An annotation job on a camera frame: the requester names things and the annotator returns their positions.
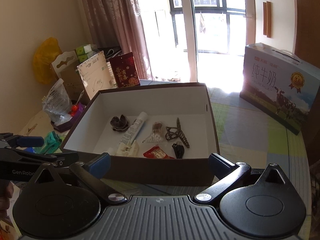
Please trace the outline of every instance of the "plastic bag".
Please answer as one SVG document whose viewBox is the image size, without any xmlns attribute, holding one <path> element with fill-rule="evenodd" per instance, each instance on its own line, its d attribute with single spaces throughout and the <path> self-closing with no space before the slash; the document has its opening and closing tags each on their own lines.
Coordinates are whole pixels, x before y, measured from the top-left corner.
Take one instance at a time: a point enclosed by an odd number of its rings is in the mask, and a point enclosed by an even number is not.
<svg viewBox="0 0 320 240">
<path fill-rule="evenodd" d="M 37 81 L 49 84 L 54 79 L 55 76 L 49 64 L 60 54 L 62 51 L 56 38 L 48 38 L 39 46 L 33 56 L 33 71 Z"/>
<path fill-rule="evenodd" d="M 64 124 L 65 122 L 69 122 L 71 120 L 72 116 L 70 114 L 61 115 L 60 119 L 54 123 L 55 126 L 59 126 L 61 124 Z"/>
<path fill-rule="evenodd" d="M 65 116 L 71 110 L 72 103 L 60 78 L 49 90 L 42 101 L 42 110 L 50 117 L 52 122 L 59 122 L 60 116 Z"/>
<path fill-rule="evenodd" d="M 143 143 L 161 143 L 163 141 L 162 122 L 155 122 L 152 126 L 150 135 L 143 141 Z"/>
</svg>

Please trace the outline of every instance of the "pink curtain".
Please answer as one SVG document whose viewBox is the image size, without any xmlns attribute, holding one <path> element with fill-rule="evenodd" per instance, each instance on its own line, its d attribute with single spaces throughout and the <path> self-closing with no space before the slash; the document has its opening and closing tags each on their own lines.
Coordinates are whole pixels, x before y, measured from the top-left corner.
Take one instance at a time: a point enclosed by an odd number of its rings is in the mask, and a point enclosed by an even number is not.
<svg viewBox="0 0 320 240">
<path fill-rule="evenodd" d="M 138 0 L 82 0 L 93 43 L 133 52 L 140 79 L 152 79 Z"/>
</svg>

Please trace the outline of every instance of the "black cable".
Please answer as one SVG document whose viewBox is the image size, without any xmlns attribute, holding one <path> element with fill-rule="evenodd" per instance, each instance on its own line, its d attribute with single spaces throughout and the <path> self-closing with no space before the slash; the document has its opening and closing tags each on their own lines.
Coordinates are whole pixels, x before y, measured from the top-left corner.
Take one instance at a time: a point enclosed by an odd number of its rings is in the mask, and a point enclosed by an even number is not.
<svg viewBox="0 0 320 240">
<path fill-rule="evenodd" d="M 182 159 L 184 154 L 184 147 L 180 141 L 177 143 L 172 144 L 172 148 L 174 150 L 174 154 L 176 155 L 177 159 Z"/>
</svg>

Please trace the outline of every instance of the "glass door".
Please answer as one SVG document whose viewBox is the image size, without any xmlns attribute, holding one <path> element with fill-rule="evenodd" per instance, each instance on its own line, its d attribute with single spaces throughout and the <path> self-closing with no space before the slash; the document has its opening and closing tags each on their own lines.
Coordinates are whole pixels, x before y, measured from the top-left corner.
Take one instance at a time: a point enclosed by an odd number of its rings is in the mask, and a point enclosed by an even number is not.
<svg viewBox="0 0 320 240">
<path fill-rule="evenodd" d="M 244 47 L 252 41 L 246 2 L 139 0 L 154 78 L 240 91 Z"/>
</svg>

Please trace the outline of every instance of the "red snack wrapper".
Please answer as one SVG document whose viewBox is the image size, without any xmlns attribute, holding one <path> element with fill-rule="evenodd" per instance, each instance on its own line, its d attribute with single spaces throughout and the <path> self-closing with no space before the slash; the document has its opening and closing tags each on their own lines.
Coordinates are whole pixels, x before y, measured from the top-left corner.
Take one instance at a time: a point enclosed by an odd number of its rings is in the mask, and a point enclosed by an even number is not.
<svg viewBox="0 0 320 240">
<path fill-rule="evenodd" d="M 158 145 L 146 151 L 143 156 L 150 159 L 174 159 L 173 157 L 167 155 L 163 150 L 161 150 Z"/>
</svg>

